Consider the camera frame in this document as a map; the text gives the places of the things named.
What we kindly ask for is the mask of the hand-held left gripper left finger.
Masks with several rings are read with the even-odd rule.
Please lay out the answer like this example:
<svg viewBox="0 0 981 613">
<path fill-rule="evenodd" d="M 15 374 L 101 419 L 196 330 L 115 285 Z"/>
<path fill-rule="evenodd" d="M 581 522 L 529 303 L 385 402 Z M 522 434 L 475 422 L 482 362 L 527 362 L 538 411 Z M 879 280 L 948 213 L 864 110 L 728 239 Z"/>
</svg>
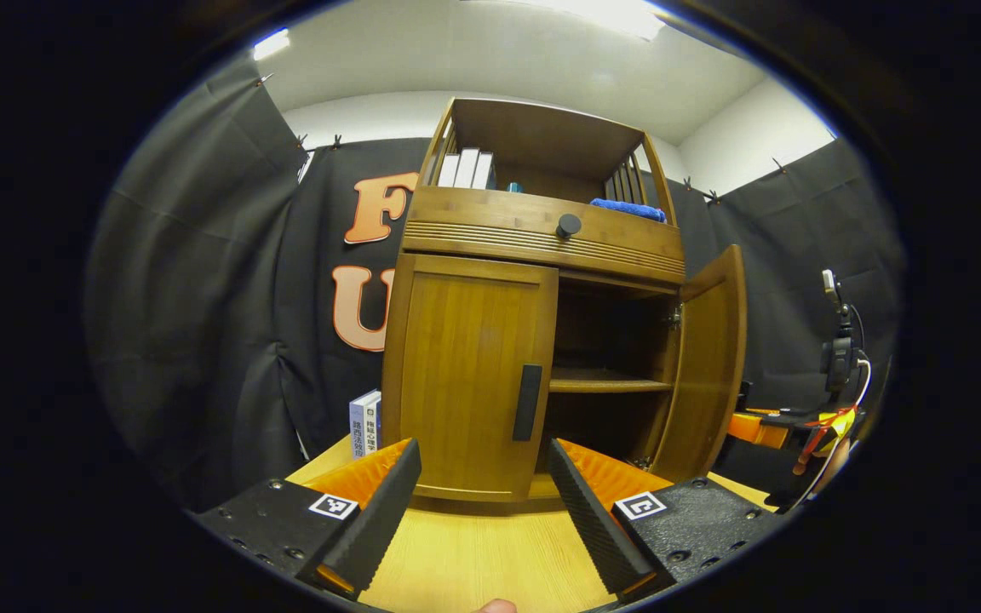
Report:
<svg viewBox="0 0 981 613">
<path fill-rule="evenodd" d="M 269 478 L 192 518 L 278 575 L 357 601 L 370 588 L 422 472 L 406 438 L 315 478 Z"/>
</svg>

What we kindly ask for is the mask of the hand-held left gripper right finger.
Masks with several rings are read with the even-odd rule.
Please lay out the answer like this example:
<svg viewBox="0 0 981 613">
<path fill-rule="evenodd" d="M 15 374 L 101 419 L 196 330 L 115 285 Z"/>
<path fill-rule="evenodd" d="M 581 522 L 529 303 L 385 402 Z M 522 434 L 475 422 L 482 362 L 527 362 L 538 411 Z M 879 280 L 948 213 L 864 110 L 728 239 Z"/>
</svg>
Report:
<svg viewBox="0 0 981 613">
<path fill-rule="evenodd" d="M 788 523 L 711 478 L 674 484 L 563 438 L 550 439 L 548 470 L 616 605 L 720 570 Z"/>
</svg>

